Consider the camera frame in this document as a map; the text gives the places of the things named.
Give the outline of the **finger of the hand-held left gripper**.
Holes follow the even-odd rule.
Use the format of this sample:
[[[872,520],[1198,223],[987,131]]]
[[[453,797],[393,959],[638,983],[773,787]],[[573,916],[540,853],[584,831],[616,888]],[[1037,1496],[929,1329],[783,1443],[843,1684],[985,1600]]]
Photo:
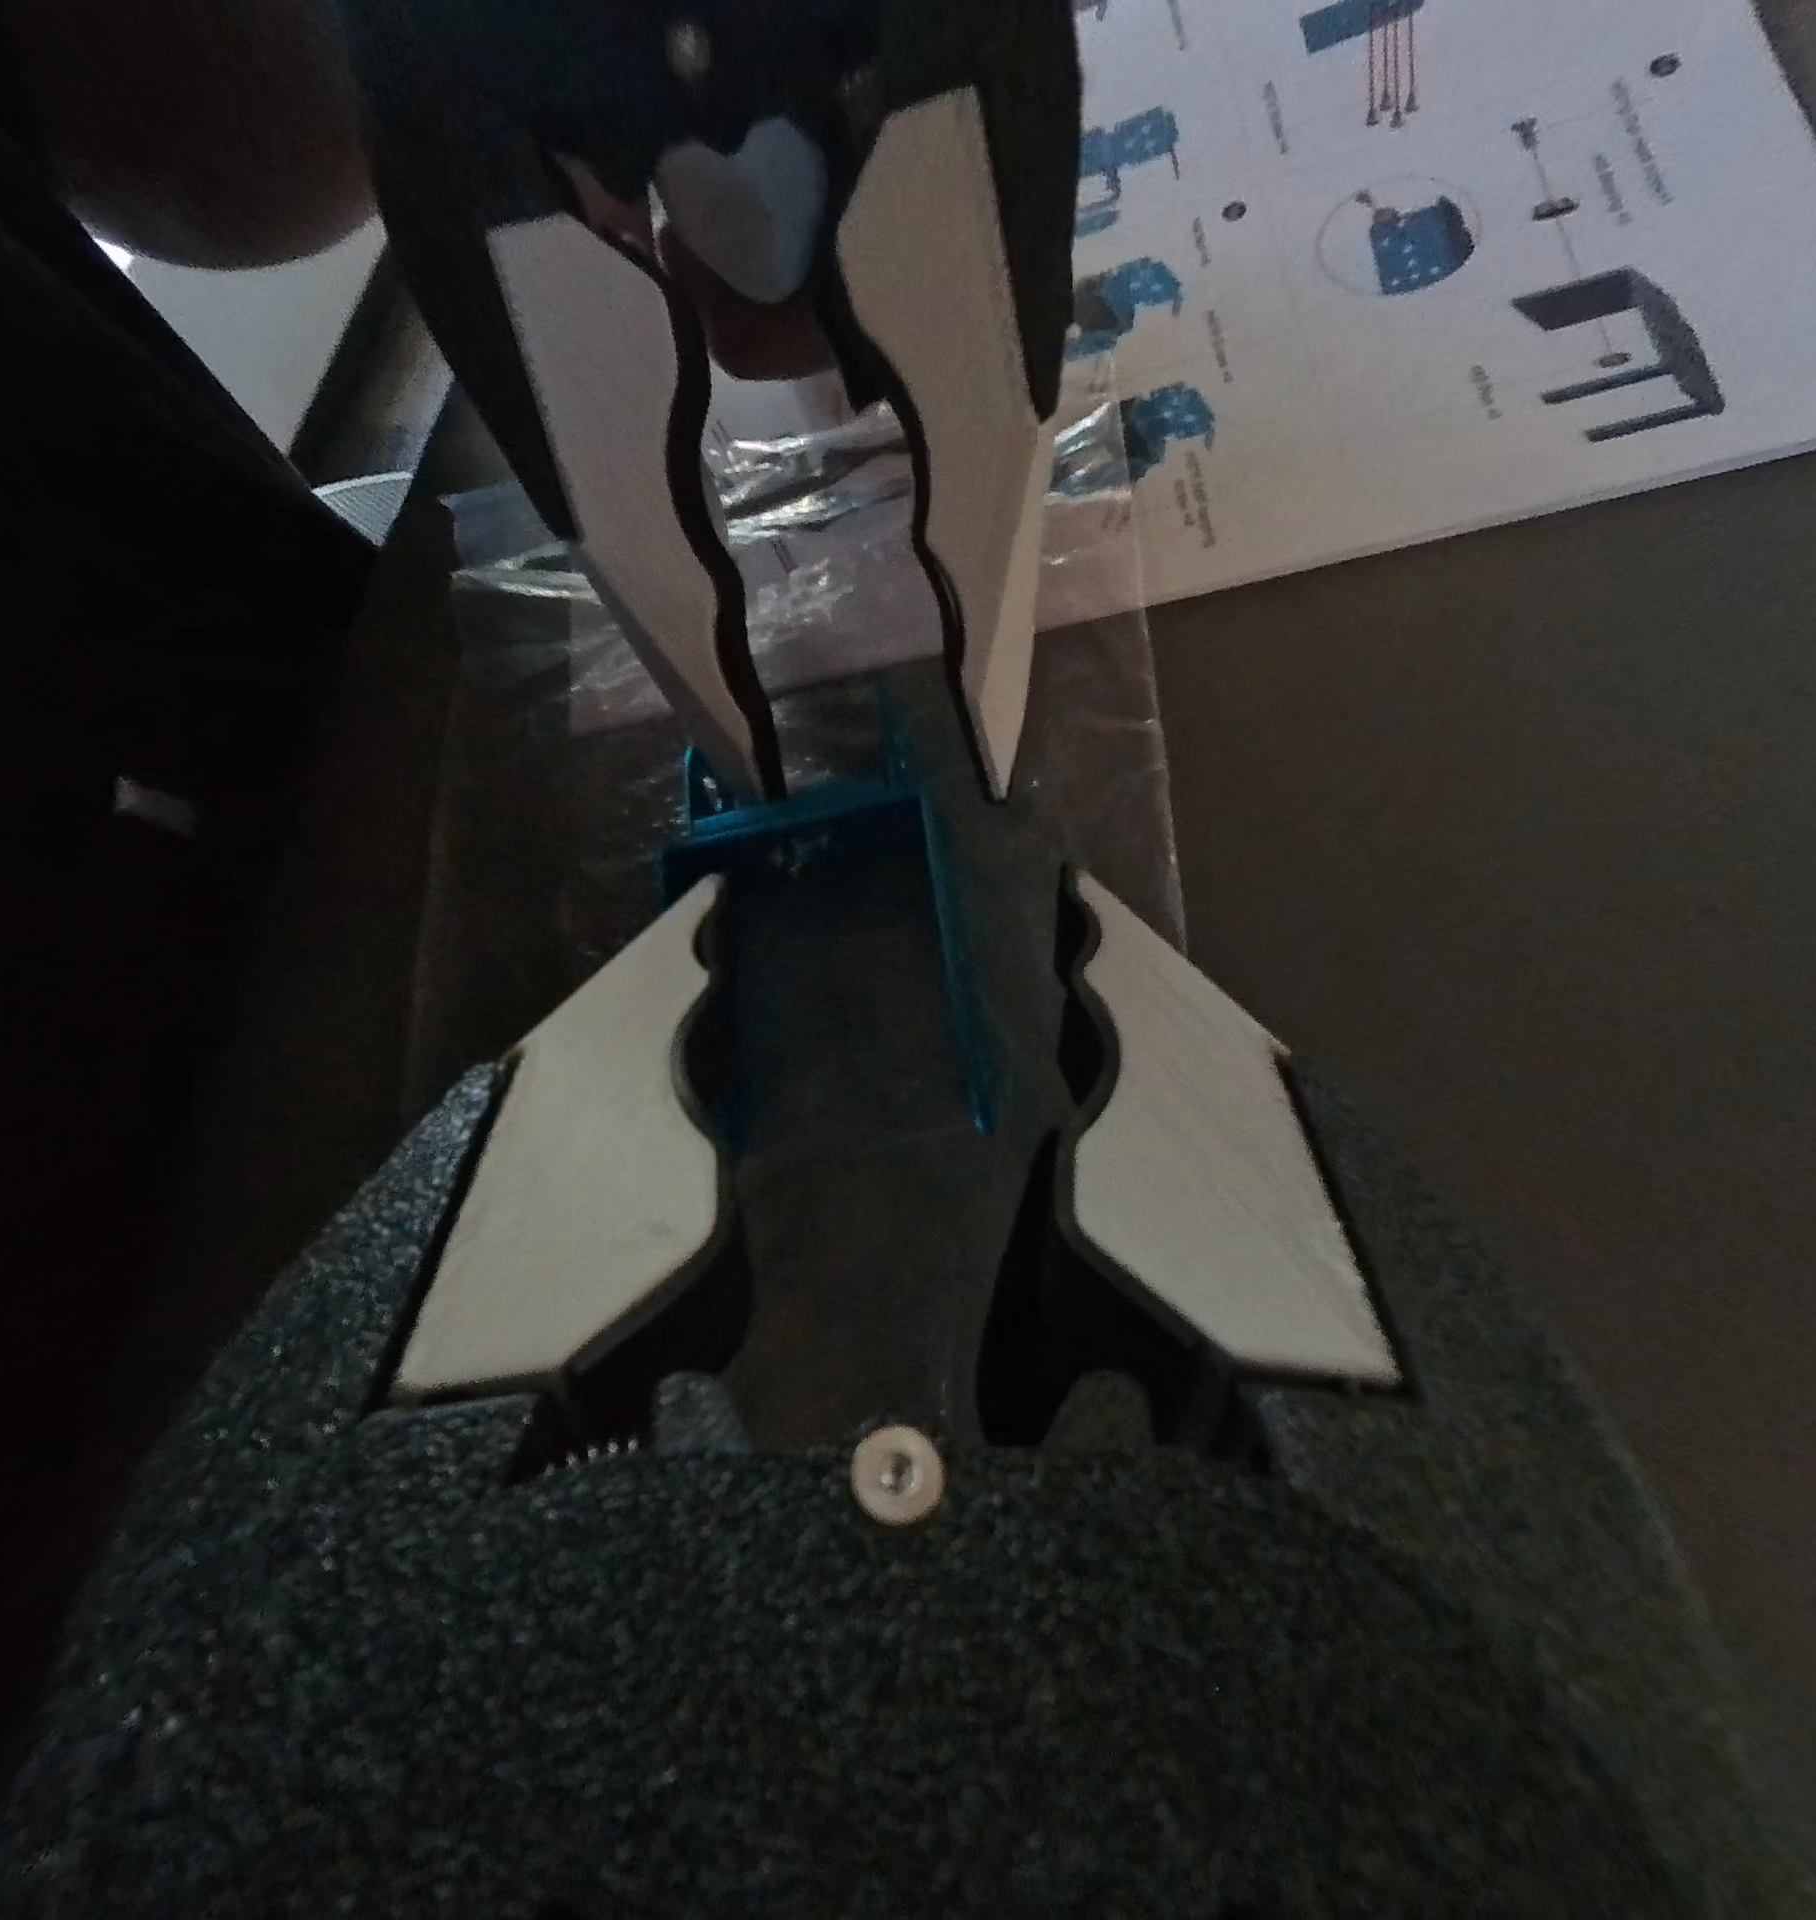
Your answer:
[[[976,89],[882,119],[835,255],[852,316],[904,396],[955,701],[987,795],[1002,804],[1028,706],[1055,441],[1020,349]]]
[[[566,211],[488,252],[586,574],[726,793],[785,793],[703,466],[706,354],[659,263]]]

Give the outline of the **grey desk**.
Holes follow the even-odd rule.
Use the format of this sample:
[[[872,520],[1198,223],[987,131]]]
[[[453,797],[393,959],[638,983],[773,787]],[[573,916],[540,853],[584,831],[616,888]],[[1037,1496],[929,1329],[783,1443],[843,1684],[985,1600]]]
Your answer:
[[[1192,957],[1576,1359],[1816,1886],[1816,454],[1146,625]]]

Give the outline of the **blue metal bracket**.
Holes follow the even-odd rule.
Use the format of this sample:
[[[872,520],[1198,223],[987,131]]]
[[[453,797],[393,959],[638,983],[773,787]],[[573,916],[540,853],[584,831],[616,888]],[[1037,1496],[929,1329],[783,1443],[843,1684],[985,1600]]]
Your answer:
[[[884,853],[908,853],[924,879],[952,1040],[974,1132],[996,1128],[994,1060],[962,906],[960,869],[920,777],[920,759],[881,673],[855,682],[872,701],[877,758],[863,772],[812,780],[785,799],[741,804],[703,753],[679,758],[682,833],[655,853],[659,905],[671,906],[698,879],[791,883]]]

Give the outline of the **white instruction manual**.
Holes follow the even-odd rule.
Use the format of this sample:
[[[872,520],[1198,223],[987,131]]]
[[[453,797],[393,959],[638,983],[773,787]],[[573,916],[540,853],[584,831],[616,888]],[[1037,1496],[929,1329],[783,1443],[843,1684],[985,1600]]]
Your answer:
[[[1040,620],[1816,451],[1754,5],[1077,5]]]

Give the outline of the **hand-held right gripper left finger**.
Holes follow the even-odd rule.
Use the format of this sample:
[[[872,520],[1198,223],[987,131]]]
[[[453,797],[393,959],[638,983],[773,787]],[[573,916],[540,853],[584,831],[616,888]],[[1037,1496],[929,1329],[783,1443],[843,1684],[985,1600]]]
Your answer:
[[[700,877],[511,1050],[393,1404],[648,1408],[745,1346],[746,1255],[688,1066],[724,899]]]

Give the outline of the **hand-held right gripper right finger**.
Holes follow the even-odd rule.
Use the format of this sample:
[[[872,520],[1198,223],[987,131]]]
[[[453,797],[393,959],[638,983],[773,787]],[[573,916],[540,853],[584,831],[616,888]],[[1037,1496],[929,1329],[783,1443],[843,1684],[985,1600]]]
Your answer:
[[[1404,1368],[1290,1079],[1290,1053],[1086,869],[1057,974],[1055,1222],[1077,1313],[1259,1383],[1400,1390]]]

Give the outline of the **clear plastic bag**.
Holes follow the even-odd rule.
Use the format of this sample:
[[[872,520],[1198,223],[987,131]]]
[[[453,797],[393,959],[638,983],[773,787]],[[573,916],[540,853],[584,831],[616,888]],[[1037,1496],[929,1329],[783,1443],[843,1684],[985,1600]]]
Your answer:
[[[1181,940],[1181,902],[1134,496],[1109,368],[1071,391],[1040,534],[1031,695],[1010,797],[1058,825]],[[910,548],[914,475],[887,407],[832,375],[718,378],[703,456],[746,590],[749,640],[791,788],[872,772],[882,706],[924,780],[967,740]],[[684,737],[576,551],[505,477],[442,496],[468,685],[442,874],[483,969],[590,974],[655,910],[655,852],[684,820]]]

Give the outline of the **person's left hand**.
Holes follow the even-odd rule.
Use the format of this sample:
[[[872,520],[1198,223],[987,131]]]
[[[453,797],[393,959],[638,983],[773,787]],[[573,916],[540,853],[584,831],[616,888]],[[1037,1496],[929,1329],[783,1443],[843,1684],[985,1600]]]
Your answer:
[[[698,306],[706,349],[731,378],[799,384],[839,368],[809,292],[764,303],[718,282]]]

